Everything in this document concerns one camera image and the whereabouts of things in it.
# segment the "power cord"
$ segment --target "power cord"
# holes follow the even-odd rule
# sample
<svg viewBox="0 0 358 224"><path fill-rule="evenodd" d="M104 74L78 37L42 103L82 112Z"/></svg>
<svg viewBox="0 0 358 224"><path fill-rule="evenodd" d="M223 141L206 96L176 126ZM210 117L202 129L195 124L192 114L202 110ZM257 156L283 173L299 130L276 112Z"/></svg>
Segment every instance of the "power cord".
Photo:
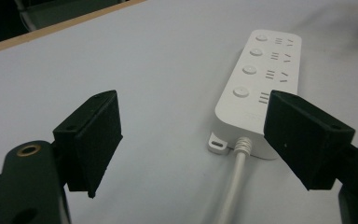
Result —
<svg viewBox="0 0 358 224"><path fill-rule="evenodd" d="M245 166L246 157L251 155L252 140L247 137L240 137L234 148L236 155L234 171L228 187L228 192L223 205L218 213L215 224L228 224L235 212L238 196L241 192L241 183L243 177L243 168Z"/></svg>

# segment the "power strip button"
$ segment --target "power strip button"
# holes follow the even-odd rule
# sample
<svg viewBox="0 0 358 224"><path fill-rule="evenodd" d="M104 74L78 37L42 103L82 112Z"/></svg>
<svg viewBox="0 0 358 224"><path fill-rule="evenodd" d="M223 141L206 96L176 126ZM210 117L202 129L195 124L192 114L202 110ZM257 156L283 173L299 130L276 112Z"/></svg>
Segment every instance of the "power strip button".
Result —
<svg viewBox="0 0 358 224"><path fill-rule="evenodd" d="M266 41L266 40L268 40L267 37L264 36L264 35L258 35L255 39L258 40L258 41Z"/></svg>
<svg viewBox="0 0 358 224"><path fill-rule="evenodd" d="M234 89L234 95L240 97L240 98L245 98L246 96L249 95L249 91L248 89L246 89L246 87L237 87Z"/></svg>
<svg viewBox="0 0 358 224"><path fill-rule="evenodd" d="M263 55L263 51L261 51L261 49L251 49L251 54L253 56L261 56Z"/></svg>
<svg viewBox="0 0 358 224"><path fill-rule="evenodd" d="M246 65L242 68L242 71L248 75L253 75L257 72L257 69L254 66Z"/></svg>

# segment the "white power strip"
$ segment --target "white power strip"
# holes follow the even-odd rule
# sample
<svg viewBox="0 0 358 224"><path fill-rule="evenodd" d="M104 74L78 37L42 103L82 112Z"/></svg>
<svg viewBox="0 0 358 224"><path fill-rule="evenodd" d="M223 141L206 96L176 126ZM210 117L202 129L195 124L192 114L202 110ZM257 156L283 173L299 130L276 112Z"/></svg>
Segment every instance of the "white power strip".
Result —
<svg viewBox="0 0 358 224"><path fill-rule="evenodd" d="M208 149L226 154L237 139L252 139L252 155L273 160L278 154L264 139L263 128L272 90L297 94L301 37L255 30L215 108Z"/></svg>

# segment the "power strip socket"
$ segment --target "power strip socket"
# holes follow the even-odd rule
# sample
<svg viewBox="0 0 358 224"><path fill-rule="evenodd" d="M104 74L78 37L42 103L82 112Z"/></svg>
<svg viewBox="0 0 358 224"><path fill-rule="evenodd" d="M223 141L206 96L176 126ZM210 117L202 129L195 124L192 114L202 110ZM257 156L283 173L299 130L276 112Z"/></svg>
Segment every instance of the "power strip socket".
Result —
<svg viewBox="0 0 358 224"><path fill-rule="evenodd" d="M272 90L297 94L301 37L269 30L255 30L215 108L208 149L227 154L239 137L253 141L252 155L279 157L264 139L263 128Z"/></svg>

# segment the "white table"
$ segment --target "white table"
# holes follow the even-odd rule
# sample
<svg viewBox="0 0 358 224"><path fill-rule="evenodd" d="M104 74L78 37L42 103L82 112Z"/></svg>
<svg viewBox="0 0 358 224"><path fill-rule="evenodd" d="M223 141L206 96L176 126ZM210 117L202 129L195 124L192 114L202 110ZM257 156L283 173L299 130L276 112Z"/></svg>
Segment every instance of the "white table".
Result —
<svg viewBox="0 0 358 224"><path fill-rule="evenodd" d="M234 158L206 149L213 109L255 29L303 38L299 95L352 126L358 1L159 1L0 51L0 171L91 95L117 90L124 139L73 223L211 223ZM233 223L340 223L337 182L306 191L281 160L251 158Z"/></svg>

